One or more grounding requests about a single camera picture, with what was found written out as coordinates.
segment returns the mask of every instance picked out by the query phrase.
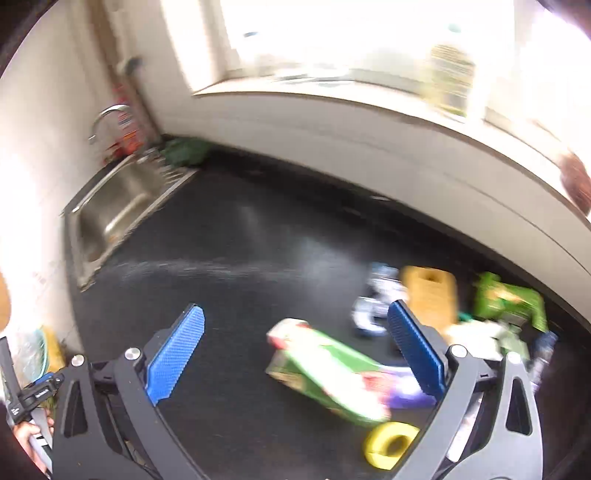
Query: window sill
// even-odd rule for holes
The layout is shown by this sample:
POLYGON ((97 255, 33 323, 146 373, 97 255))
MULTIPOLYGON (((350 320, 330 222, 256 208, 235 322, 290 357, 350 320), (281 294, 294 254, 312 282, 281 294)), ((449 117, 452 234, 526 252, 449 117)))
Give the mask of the window sill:
POLYGON ((460 122, 433 109, 416 95, 387 87, 360 82, 340 82, 338 85, 319 82, 288 83, 276 82, 267 77, 224 80, 194 93, 194 96, 218 95, 224 93, 270 93, 293 94, 343 100, 361 105, 373 106, 402 115, 424 120, 455 132, 482 144, 498 154, 501 160, 520 168, 525 174, 541 180, 549 191, 569 209, 585 221, 589 220, 578 210, 568 197, 560 181, 560 170, 549 158, 485 121, 460 122))

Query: black countertop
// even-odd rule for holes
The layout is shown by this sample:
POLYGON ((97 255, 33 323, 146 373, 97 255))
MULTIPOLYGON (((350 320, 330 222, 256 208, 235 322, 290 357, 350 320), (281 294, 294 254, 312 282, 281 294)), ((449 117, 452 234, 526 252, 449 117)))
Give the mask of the black countertop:
MULTIPOLYGON (((70 268, 86 353, 97 361, 141 346, 195 302, 205 312, 206 333, 159 408, 211 478, 382 478, 362 455, 367 429, 264 373, 272 356, 265 334, 283 318, 300 318, 392 363, 400 358, 389 340, 361 339, 350 321, 372 261, 453 273, 462 310, 471 307, 481 271, 509 283, 531 280, 461 236, 416 218, 395 202, 299 167, 215 152, 115 251, 87 291, 76 288, 70 268)), ((591 385, 581 377, 591 340, 553 301, 547 304, 550 326, 561 337, 537 395, 549 475, 564 466, 583 433, 591 385)), ((402 411, 394 420, 420 427, 427 414, 402 411)))

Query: kitchen sink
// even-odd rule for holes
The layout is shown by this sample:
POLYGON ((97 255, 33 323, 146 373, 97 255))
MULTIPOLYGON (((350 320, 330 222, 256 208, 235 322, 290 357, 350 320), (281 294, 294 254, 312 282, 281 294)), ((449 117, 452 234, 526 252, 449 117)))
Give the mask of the kitchen sink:
POLYGON ((130 155, 67 212, 78 286, 88 287, 113 250, 195 172, 130 155))

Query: silver screw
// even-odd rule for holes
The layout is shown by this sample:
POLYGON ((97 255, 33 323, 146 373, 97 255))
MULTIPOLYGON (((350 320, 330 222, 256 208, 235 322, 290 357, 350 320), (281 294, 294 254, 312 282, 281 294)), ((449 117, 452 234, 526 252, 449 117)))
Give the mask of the silver screw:
POLYGON ((133 346, 125 351, 125 358, 127 360, 137 360, 141 354, 142 352, 139 348, 133 346))
POLYGON ((463 345, 452 345, 452 355, 458 358, 464 358, 468 354, 468 350, 463 345))
POLYGON ((509 352, 507 354, 507 360, 512 364, 519 365, 521 363, 521 355, 517 352, 509 352))
POLYGON ((79 367, 84 363, 84 355, 74 355, 72 357, 72 366, 79 367))

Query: yellow tape roll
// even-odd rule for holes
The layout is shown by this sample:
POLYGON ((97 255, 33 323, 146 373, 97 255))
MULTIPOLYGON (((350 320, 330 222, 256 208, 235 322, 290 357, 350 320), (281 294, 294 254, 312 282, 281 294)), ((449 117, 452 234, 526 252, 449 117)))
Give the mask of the yellow tape roll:
POLYGON ((391 421, 374 428, 365 440, 365 458, 374 467, 391 470, 417 436, 418 428, 408 423, 391 421), (388 455, 388 446, 401 439, 400 448, 388 455))

